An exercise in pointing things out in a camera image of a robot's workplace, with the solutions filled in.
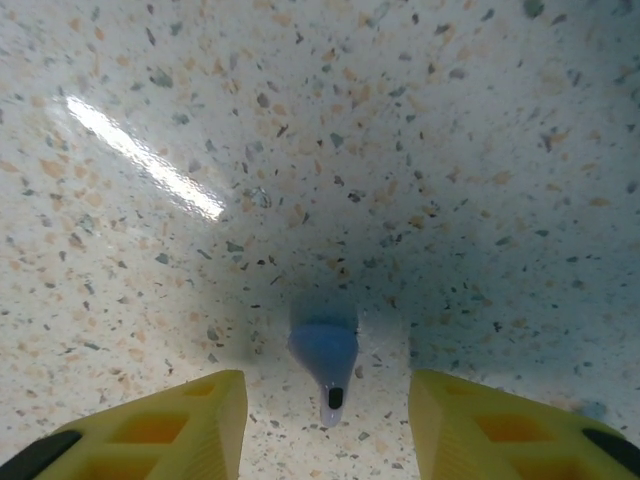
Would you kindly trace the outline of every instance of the terrazzo floor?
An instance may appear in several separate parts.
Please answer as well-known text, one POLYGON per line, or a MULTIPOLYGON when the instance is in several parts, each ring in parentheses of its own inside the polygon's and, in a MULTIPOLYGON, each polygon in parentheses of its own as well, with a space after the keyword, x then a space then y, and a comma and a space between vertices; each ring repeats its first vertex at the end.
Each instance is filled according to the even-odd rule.
POLYGON ((419 367, 640 443, 640 3, 528 11, 0 1, 0 462, 225 368, 241 479, 418 478, 419 367), (329 430, 285 349, 316 287, 360 314, 329 430))

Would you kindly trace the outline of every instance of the black rubber pad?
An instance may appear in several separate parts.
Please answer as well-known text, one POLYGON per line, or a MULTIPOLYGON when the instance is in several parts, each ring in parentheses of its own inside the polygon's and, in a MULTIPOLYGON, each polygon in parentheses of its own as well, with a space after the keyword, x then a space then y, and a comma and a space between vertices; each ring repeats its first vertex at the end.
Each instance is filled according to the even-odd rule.
POLYGON ((331 410, 337 410, 342 406, 342 397, 344 391, 341 388, 332 388, 329 390, 329 408, 331 410))
POLYGON ((640 449, 624 438, 594 428, 582 430, 585 437, 620 465, 640 478, 640 449))
POLYGON ((0 466, 0 480, 34 480, 81 438, 80 432, 67 430, 36 440, 0 466))

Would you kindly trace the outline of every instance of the yellow plastic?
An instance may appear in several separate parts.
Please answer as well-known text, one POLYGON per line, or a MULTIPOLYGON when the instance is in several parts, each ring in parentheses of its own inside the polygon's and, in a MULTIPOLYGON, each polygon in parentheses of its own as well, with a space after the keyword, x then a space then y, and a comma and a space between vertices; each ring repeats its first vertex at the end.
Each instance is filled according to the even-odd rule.
POLYGON ((214 373, 59 428, 83 437, 37 480, 235 480, 246 419, 243 373, 214 373))
POLYGON ((636 479, 582 434, 606 425, 443 373, 414 373, 409 422, 422 480, 636 479))

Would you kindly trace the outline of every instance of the blue cone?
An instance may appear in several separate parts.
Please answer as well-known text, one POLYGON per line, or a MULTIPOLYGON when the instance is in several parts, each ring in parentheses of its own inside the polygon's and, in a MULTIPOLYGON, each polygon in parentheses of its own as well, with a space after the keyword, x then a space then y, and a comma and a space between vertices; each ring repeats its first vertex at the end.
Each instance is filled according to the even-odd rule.
POLYGON ((337 425, 358 356, 356 333, 335 325, 300 325, 291 330, 289 351, 320 387, 322 424, 337 425))

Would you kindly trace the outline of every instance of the blue object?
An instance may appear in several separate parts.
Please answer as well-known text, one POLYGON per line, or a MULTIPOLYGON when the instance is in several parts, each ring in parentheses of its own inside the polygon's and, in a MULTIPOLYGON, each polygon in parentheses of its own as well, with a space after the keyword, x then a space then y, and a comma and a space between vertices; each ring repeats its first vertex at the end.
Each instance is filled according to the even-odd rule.
POLYGON ((337 425, 358 356, 356 332, 335 325, 300 325, 291 330, 289 351, 320 387, 322 424, 337 425))

